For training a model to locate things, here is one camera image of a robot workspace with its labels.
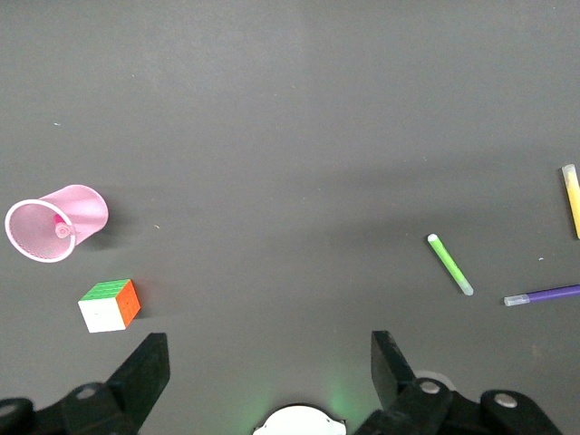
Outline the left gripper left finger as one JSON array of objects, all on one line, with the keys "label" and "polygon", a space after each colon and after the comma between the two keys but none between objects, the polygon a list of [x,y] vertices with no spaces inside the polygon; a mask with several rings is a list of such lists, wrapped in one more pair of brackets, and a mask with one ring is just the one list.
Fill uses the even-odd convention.
[{"label": "left gripper left finger", "polygon": [[151,333],[106,382],[88,382],[37,410],[24,397],[1,400],[3,434],[137,434],[169,383],[165,333]]}]

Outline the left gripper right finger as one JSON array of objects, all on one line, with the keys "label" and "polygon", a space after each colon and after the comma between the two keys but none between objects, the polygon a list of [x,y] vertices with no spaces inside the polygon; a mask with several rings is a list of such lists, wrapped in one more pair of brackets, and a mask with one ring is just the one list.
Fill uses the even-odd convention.
[{"label": "left gripper right finger", "polygon": [[537,403],[509,390],[466,399],[443,382],[415,375],[393,336],[372,332],[372,383],[381,408],[359,434],[559,434]]}]

